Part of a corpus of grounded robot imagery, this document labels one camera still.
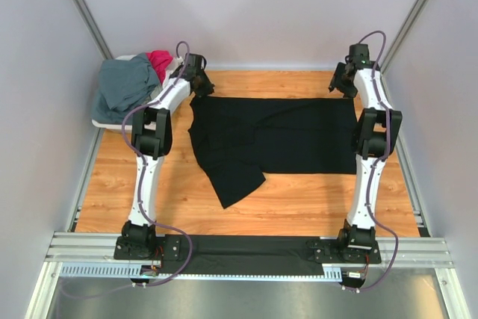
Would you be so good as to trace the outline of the black t-shirt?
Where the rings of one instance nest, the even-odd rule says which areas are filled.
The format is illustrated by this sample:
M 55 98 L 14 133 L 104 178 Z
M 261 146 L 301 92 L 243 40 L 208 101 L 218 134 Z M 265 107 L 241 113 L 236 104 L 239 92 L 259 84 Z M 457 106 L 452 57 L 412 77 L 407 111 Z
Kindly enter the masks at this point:
M 193 153 L 223 208 L 272 174 L 356 174 L 352 99 L 195 97 Z

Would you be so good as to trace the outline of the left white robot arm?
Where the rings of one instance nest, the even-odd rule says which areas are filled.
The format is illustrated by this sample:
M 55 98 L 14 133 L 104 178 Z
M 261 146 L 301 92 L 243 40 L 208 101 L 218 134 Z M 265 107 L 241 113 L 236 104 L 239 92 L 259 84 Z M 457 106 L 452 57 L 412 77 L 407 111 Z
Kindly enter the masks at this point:
M 185 55 L 163 90 L 151 102 L 126 115 L 132 120 L 131 138 L 126 144 L 137 156 L 137 178 L 131 211 L 117 238 L 115 259 L 159 259 L 155 200 L 161 167 L 173 144 L 172 115 L 190 94 L 203 97 L 214 92 L 205 74 L 206 65 L 202 55 Z

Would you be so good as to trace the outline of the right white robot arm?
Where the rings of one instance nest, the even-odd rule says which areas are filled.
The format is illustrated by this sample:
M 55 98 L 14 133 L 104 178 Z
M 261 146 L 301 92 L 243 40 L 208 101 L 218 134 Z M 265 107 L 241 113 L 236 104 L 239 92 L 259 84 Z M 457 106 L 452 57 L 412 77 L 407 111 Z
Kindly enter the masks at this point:
M 338 63 L 329 90 L 339 90 L 352 99 L 359 96 L 363 107 L 352 139 L 356 156 L 353 203 L 339 231 L 335 251 L 344 261 L 378 264 L 381 257 L 376 229 L 385 226 L 376 219 L 376 201 L 403 115 L 388 101 L 378 61 L 370 59 L 368 45 L 362 41 L 352 44 L 345 61 Z

